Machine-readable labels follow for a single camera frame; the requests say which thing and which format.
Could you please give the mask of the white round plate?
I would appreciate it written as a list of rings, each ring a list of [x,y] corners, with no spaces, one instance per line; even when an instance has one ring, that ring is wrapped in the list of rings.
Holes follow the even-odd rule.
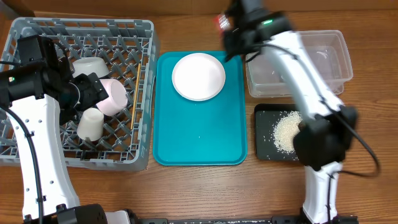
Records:
[[[221,62],[210,54],[193,53],[182,57],[172,71],[172,83],[182,97],[206,101],[224,87],[226,72]]]

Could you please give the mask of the clear plastic bin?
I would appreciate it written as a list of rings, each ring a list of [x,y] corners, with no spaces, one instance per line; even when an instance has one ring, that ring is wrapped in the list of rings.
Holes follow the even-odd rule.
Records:
[[[300,31],[303,46],[326,84],[339,95],[353,77],[343,34],[339,30]],[[263,55],[246,64],[249,94],[254,98],[290,97],[282,77]]]

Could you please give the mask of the white rice pile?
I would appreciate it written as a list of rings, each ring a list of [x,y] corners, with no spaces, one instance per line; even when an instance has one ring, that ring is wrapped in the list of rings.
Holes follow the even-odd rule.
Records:
[[[270,143],[277,152],[289,155],[295,152],[293,138],[299,132],[302,116],[298,111],[267,111],[270,116],[271,129],[263,135],[264,141]]]

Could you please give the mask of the cardboard backdrop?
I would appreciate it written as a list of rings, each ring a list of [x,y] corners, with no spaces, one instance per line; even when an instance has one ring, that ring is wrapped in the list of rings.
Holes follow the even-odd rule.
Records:
[[[218,14],[229,0],[4,0],[1,15],[139,17]],[[270,11],[345,11],[397,9],[397,0],[264,0]]]

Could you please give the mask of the white paper cup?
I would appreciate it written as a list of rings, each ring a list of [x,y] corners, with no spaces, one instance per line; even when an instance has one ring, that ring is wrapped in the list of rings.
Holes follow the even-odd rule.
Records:
[[[97,141],[103,135],[104,114],[97,108],[88,108],[81,116],[77,135],[86,141]]]

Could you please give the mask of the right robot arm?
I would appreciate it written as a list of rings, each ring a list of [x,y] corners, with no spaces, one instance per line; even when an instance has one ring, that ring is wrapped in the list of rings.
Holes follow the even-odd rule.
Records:
[[[235,0],[224,14],[233,20],[232,27],[223,30],[226,59],[265,56],[301,113],[304,125],[293,145],[305,168],[303,220],[332,223],[338,216],[338,173],[353,139],[356,110],[346,107],[330,90],[305,50],[302,36],[282,12],[269,12],[262,1]]]

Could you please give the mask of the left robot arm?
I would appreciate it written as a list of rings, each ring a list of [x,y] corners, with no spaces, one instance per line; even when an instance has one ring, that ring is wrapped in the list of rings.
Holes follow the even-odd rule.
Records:
[[[70,181],[60,127],[108,94],[95,73],[73,77],[51,38],[17,40],[18,62],[1,72],[1,109],[14,130],[24,184],[24,223],[106,223],[99,204],[81,205]]]

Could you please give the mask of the black waste tray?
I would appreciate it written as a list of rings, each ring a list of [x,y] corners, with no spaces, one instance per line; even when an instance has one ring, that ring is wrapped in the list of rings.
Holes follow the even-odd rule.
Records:
[[[293,104],[258,104],[254,109],[256,156],[265,161],[296,161],[293,138],[302,117]]]

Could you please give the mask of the grey-green bowl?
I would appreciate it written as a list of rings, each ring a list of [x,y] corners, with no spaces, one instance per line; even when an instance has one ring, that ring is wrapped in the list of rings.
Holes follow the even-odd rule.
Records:
[[[75,72],[72,74],[73,78],[85,74],[89,75],[95,73],[98,78],[103,78],[108,75],[109,70],[105,61],[100,57],[85,57],[73,62]]]

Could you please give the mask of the grey plastic dishwasher rack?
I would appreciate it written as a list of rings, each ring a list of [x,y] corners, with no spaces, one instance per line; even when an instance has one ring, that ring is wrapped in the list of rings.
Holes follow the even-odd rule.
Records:
[[[19,61],[18,39],[30,35],[50,37],[63,45],[70,62],[83,57],[100,57],[108,67],[108,77],[120,81],[127,91],[127,107],[104,120],[103,136],[88,142],[77,135],[78,121],[61,126],[60,137],[65,162],[69,167],[92,170],[140,171],[148,165],[152,129],[152,96],[159,58],[159,39],[154,24],[139,19],[61,19],[20,17],[13,21],[2,46],[1,70]],[[137,66],[141,75],[134,127],[131,130],[132,104]]]

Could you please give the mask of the teal plastic serving tray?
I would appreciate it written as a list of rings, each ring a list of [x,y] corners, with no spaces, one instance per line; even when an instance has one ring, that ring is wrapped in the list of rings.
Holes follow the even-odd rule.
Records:
[[[248,154],[243,63],[224,61],[210,51],[226,72],[223,89],[206,101],[177,93],[172,70],[188,51],[167,52],[157,62],[153,155],[164,166],[234,166]]]

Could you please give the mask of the pink bowl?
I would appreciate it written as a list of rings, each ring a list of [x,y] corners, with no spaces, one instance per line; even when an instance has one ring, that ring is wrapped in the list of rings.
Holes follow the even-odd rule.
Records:
[[[106,116],[116,115],[127,105],[126,89],[116,79],[102,79],[101,84],[106,90],[108,97],[96,104],[96,107]]]

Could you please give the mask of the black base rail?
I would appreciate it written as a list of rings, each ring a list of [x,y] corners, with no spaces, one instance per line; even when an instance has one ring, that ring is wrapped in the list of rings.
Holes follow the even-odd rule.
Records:
[[[301,215],[274,216],[271,218],[235,218],[235,219],[185,219],[168,220],[166,218],[139,218],[135,213],[131,215],[132,223],[139,224],[300,224],[310,223]]]

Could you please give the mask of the red snack wrapper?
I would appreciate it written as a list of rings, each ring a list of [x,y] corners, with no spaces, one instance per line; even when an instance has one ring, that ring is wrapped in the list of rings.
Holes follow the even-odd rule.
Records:
[[[220,34],[222,34],[224,31],[227,31],[231,28],[231,24],[229,23],[229,20],[225,14],[218,14],[214,18],[214,23],[215,23],[215,26]]]

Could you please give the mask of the wooden chopstick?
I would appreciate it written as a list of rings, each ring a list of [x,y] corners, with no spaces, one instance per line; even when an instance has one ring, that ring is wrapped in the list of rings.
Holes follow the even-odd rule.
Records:
[[[138,96],[138,90],[139,90],[139,81],[140,81],[140,75],[141,75],[141,65],[142,65],[141,62],[139,62],[138,66],[137,66],[136,84],[135,84],[134,98],[133,98],[133,104],[132,104],[131,130],[133,130],[133,127],[134,127],[136,103],[137,103],[137,96]]]

